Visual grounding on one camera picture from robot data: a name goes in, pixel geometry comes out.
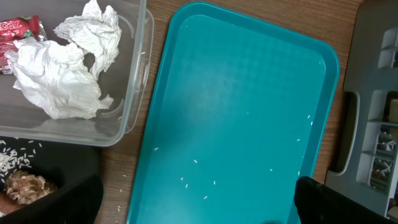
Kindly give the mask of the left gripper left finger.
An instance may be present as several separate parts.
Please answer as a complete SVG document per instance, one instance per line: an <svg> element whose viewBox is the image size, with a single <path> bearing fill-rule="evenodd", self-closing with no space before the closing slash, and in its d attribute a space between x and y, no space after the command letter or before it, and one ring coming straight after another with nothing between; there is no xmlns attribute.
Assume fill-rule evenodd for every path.
<svg viewBox="0 0 398 224"><path fill-rule="evenodd" d="M103 194L100 177L92 175L1 217L1 223L94 223Z"/></svg>

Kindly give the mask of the white napkin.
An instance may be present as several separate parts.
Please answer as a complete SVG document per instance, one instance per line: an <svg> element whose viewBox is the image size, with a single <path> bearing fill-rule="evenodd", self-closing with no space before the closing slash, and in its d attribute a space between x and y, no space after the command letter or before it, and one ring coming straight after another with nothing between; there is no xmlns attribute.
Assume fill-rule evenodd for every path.
<svg viewBox="0 0 398 224"><path fill-rule="evenodd" d="M112 6L101 10L96 0L85 4L80 16L66 18L54 29L67 40L39 42L33 37L15 40L5 58L16 77L14 88L52 119L91 119L113 103L98 85L119 54L122 30Z"/></svg>

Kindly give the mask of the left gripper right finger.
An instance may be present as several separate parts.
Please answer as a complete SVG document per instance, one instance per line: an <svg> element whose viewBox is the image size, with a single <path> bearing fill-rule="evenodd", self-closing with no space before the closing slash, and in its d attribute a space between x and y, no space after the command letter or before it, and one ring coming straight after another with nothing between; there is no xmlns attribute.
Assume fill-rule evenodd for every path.
<svg viewBox="0 0 398 224"><path fill-rule="evenodd" d="M296 182L294 203L303 224L394 224L307 176Z"/></svg>

